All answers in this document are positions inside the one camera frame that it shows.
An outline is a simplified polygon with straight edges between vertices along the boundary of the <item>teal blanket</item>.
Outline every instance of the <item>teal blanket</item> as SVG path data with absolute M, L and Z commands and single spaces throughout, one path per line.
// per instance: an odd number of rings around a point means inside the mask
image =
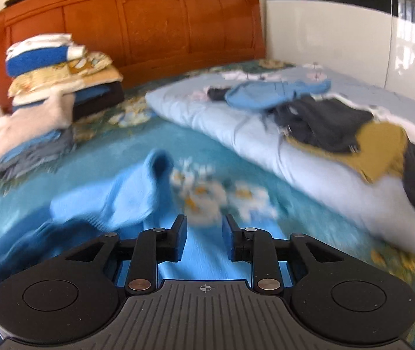
M 265 72 L 286 66 L 262 60 L 202 72 Z M 372 238 L 352 222 L 207 136 L 154 117 L 147 110 L 147 91 L 199 73 L 128 90 L 127 100 L 120 106 L 75 124 L 79 142 L 76 151 L 18 180 L 0 184 L 0 236 L 54 197 L 114 177 L 159 148 L 174 159 L 172 191 L 179 208 L 188 216 L 187 250 L 199 265 L 194 267 L 187 258 L 176 265 L 162 264 L 164 277 L 248 278 L 249 265 L 225 263 L 226 253 L 219 236 L 220 217 L 231 213 L 241 226 L 262 223 L 276 237 L 286 238 L 293 232 L 311 235 L 404 279 L 415 291 L 414 256 Z M 408 340 L 415 347 L 415 325 Z

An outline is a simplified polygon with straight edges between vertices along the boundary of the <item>gray ribbed plate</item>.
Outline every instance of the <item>gray ribbed plate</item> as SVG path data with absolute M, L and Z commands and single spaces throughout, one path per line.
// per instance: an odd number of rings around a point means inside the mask
M 39 346 L 7 339 L 0 350 Z M 274 296 L 244 281 L 166 280 L 159 291 L 128 299 L 99 333 L 53 350 L 355 350 L 305 330 Z M 379 350 L 409 350 L 400 340 Z

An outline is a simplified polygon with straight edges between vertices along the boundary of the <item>blue folded garment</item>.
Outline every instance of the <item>blue folded garment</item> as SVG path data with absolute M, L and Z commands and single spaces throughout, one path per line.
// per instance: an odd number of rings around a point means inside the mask
M 110 92 L 110 87 L 107 84 L 100 84 L 94 87 L 84 88 L 83 90 L 78 90 L 73 92 L 75 94 L 75 104 L 74 106 L 83 104 L 84 102 L 91 100 L 95 97 L 101 96 L 105 93 Z M 15 112 L 21 108 L 31 108 L 36 105 L 41 105 L 44 100 L 30 102 L 29 104 L 24 105 L 13 105 L 12 111 Z
M 225 93 L 228 105 L 249 111 L 266 111 L 284 102 L 299 98 L 302 94 L 321 94 L 330 89 L 330 80 L 306 84 L 303 81 L 287 83 L 279 81 L 247 81 Z
M 6 73 L 11 77 L 17 77 L 35 69 L 66 62 L 67 55 L 68 46 L 23 52 L 5 62 Z
M 5 163 L 11 160 L 12 158 L 20 155 L 23 151 L 30 148 L 31 146 L 38 145 L 39 143 L 47 143 L 55 141 L 60 137 L 60 130 L 51 130 L 50 132 L 37 136 L 36 138 L 30 139 L 29 141 L 23 142 L 21 145 L 10 150 L 3 157 L 0 158 L 0 163 Z
M 142 230 L 170 228 L 177 215 L 172 168 L 169 155 L 154 150 L 115 178 L 54 198 L 22 219 L 0 237 L 0 283 L 105 232 L 135 238 Z

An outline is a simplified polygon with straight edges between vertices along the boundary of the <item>metal screw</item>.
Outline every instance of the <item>metal screw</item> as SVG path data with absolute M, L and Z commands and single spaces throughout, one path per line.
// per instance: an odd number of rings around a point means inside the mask
M 135 279 L 128 283 L 128 287 L 133 291 L 145 291 L 151 288 L 151 282 L 146 279 Z
M 280 288 L 280 282 L 275 279 L 261 279 L 258 282 L 258 287 L 265 291 L 274 291 Z

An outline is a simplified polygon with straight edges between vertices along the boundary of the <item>headboard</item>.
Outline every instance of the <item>headboard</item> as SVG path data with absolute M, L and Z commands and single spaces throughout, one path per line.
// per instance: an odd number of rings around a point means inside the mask
M 125 87 L 265 55 L 259 0 L 25 0 L 0 11 L 4 109 L 11 106 L 6 49 L 51 32 L 108 54 Z

